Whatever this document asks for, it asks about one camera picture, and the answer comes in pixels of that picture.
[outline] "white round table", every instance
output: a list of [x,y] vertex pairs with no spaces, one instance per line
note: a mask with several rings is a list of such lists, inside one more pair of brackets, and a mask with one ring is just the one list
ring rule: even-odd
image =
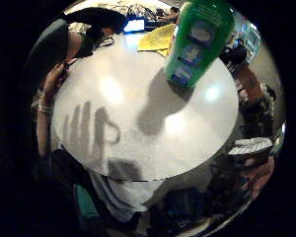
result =
[[216,59],[194,90],[173,87],[157,52],[137,52],[142,35],[115,37],[71,66],[52,126],[65,149],[113,179],[173,177],[209,159],[238,115],[235,83]]

